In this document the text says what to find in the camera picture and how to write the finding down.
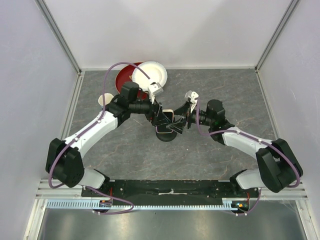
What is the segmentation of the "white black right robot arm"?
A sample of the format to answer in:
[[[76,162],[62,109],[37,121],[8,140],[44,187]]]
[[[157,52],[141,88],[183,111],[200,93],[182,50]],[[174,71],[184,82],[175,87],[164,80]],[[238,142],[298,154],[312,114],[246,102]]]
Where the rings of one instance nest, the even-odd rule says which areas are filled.
[[[192,124],[207,126],[209,129],[202,133],[203,136],[254,158],[256,169],[242,170],[230,178],[229,191],[235,197],[254,187],[267,188],[274,193],[285,188],[296,188],[301,182],[303,170],[289,144],[281,138],[269,140],[246,133],[231,124],[225,112],[219,100],[210,100],[205,111],[189,100],[173,112],[179,119],[171,120],[166,128],[181,134]]]

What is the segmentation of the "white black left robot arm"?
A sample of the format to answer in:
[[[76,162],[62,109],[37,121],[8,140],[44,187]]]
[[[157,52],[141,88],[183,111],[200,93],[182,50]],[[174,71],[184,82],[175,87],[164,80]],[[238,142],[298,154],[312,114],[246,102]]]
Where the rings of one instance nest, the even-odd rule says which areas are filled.
[[[62,185],[73,188],[77,185],[91,187],[99,197],[110,191],[109,178],[94,169],[86,169],[83,157],[106,134],[118,128],[131,114],[143,114],[154,127],[166,126],[174,121],[174,112],[163,109],[153,99],[138,99],[139,85],[123,84],[119,94],[106,104],[102,111],[75,134],[49,144],[45,170],[49,180],[57,179]]]

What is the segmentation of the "pink smartphone black screen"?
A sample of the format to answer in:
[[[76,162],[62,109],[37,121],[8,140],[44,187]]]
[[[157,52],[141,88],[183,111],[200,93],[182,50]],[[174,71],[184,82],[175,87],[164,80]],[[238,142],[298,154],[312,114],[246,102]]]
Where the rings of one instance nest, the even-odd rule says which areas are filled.
[[[174,111],[172,109],[163,109],[157,116],[155,122],[155,131],[157,134],[171,134],[172,129],[168,127],[174,121]]]

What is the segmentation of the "black phone stand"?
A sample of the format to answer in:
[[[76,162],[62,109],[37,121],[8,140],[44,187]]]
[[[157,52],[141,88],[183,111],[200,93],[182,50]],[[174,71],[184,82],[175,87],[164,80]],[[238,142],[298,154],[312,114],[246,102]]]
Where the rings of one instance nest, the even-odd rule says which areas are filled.
[[[158,132],[155,131],[156,137],[162,142],[171,142],[177,137],[177,133],[175,131],[172,132]]]

